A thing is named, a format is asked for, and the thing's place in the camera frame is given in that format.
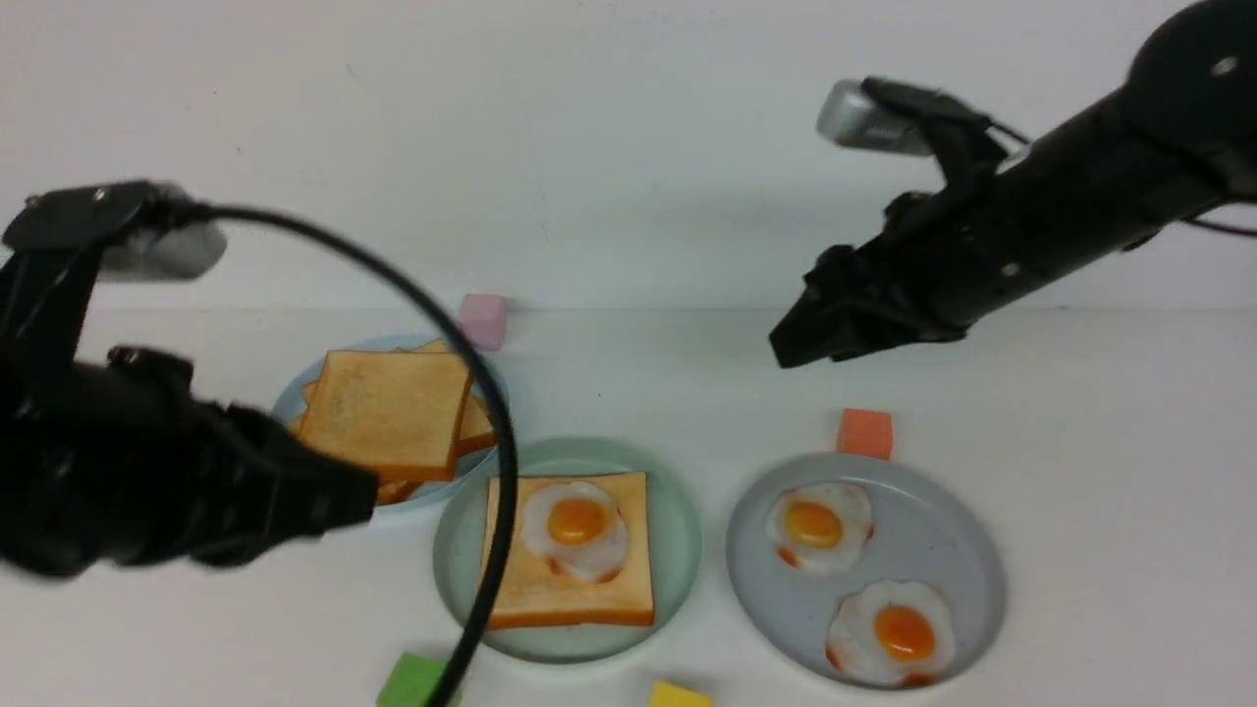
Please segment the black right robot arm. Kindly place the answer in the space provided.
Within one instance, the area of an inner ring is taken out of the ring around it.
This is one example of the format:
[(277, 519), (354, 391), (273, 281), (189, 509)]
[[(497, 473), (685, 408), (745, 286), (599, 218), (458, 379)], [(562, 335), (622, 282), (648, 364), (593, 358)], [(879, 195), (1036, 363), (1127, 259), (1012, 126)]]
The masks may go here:
[(1199, 1), (1166, 19), (1109, 96), (1019, 150), (947, 92), (840, 81), (817, 131), (845, 148), (933, 157), (866, 245), (833, 245), (769, 335), (782, 369), (957, 342), (980, 318), (1177, 221), (1254, 203), (1256, 6)]

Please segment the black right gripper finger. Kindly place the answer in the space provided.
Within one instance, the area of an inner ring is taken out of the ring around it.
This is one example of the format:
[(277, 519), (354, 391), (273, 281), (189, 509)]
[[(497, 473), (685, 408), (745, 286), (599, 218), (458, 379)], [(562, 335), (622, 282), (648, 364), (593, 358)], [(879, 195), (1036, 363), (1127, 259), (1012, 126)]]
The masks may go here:
[(876, 353), (885, 342), (885, 320), (864, 299), (823, 299), (802, 294), (769, 332), (769, 345), (782, 369), (798, 369), (820, 359), (845, 361)]

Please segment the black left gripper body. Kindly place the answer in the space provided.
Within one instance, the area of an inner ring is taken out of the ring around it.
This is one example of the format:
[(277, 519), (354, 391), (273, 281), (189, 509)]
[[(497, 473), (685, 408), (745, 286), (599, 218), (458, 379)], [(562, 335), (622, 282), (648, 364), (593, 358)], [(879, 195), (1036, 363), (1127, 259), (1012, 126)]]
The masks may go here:
[(334, 460), (260, 408), (191, 392), (189, 359), (59, 359), (59, 569), (238, 569), (334, 528)]

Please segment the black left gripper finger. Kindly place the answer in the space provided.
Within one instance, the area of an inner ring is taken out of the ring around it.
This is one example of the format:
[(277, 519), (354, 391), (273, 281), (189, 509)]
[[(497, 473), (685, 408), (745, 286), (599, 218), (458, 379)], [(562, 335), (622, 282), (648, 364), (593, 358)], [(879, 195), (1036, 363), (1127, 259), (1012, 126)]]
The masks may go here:
[(300, 442), (287, 448), (287, 536), (322, 536), (373, 518), (376, 470)]

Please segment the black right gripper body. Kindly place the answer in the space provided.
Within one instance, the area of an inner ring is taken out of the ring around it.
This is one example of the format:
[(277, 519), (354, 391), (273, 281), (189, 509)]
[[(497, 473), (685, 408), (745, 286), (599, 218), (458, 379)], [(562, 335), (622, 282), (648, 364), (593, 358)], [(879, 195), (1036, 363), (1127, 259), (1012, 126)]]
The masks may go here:
[(885, 320), (882, 345), (957, 342), (1011, 304), (1011, 276), (991, 221), (939, 208), (939, 195), (904, 192), (865, 245), (833, 245), (804, 273), (803, 294), (867, 301)]

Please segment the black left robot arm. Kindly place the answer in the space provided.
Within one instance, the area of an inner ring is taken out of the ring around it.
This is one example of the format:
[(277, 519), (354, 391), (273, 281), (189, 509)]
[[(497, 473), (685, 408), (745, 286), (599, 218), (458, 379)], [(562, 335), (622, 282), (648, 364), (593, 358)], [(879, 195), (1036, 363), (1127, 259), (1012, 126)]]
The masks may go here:
[(377, 478), (261, 408), (194, 398), (189, 359), (75, 359), (101, 247), (3, 268), (3, 560), (48, 580), (96, 564), (238, 569), (368, 523)]

